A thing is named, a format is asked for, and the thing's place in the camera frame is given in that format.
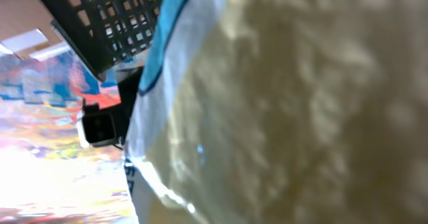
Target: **black plastic basket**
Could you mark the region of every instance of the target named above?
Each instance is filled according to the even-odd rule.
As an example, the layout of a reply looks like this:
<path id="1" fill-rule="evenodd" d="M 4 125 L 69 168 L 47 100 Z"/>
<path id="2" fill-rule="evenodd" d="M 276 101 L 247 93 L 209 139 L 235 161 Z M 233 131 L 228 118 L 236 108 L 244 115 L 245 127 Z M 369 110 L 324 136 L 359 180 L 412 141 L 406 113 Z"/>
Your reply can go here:
<path id="1" fill-rule="evenodd" d="M 149 48 L 161 1 L 42 0 L 53 26 L 100 80 L 115 63 Z"/>

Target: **mural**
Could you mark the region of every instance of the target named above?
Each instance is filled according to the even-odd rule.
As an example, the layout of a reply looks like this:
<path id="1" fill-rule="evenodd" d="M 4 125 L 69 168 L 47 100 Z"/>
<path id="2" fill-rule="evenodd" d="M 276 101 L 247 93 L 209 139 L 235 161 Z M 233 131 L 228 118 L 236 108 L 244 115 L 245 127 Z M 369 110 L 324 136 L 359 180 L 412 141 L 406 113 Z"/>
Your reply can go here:
<path id="1" fill-rule="evenodd" d="M 117 104 L 116 86 L 72 51 L 0 58 L 0 223 L 134 223 L 120 151 L 82 148 L 75 129 L 83 98 Z"/>

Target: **blue trim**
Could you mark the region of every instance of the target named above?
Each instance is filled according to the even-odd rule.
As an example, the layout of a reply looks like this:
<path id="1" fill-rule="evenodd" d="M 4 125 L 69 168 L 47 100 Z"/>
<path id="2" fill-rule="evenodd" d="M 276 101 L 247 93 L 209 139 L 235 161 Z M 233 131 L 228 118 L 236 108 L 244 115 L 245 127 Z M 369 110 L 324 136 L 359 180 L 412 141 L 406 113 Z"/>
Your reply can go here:
<path id="1" fill-rule="evenodd" d="M 22 88 L 22 84 L 3 83 L 2 85 L 5 86 L 5 87 L 20 87 L 20 88 Z"/>
<path id="2" fill-rule="evenodd" d="M 24 97 L 10 97 L 10 96 L 2 96 L 3 100 L 24 100 Z"/>
<path id="3" fill-rule="evenodd" d="M 154 31 L 153 45 L 148 53 L 138 93 L 150 92 L 162 73 L 165 50 L 183 7 L 188 0 L 163 0 L 158 23 Z"/>
<path id="4" fill-rule="evenodd" d="M 51 94 L 52 91 L 47 91 L 47 90 L 36 90 L 34 91 L 34 94 Z"/>
<path id="5" fill-rule="evenodd" d="M 33 105 L 33 104 L 43 104 L 43 102 L 30 102 L 30 101 L 25 101 L 24 103 L 25 104 L 31 104 L 31 105 Z"/>
<path id="6" fill-rule="evenodd" d="M 52 104 L 52 103 L 49 103 L 49 105 L 52 106 L 52 107 L 57 107 L 57 108 L 65 108 L 65 107 L 67 107 L 66 104 Z"/>

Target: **colorful wall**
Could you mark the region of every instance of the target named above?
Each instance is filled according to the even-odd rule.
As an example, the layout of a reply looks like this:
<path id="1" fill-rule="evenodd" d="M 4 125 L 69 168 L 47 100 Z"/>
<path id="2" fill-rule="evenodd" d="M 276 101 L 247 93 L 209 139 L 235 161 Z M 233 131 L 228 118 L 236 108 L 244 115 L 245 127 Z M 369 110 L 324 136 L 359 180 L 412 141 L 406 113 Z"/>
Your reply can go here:
<path id="1" fill-rule="evenodd" d="M 119 103 L 113 73 L 100 84 L 72 51 L 0 58 L 0 223 L 134 222 L 120 151 L 80 147 L 83 98 Z"/>

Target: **plastic bag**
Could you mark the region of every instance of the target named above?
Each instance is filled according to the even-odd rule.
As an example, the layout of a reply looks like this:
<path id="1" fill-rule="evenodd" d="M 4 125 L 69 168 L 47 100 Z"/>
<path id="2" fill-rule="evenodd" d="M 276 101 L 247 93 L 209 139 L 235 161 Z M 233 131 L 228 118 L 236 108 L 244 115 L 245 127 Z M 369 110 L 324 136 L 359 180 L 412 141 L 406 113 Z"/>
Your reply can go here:
<path id="1" fill-rule="evenodd" d="M 186 0 L 126 154 L 200 223 L 426 222 L 427 1 Z"/>

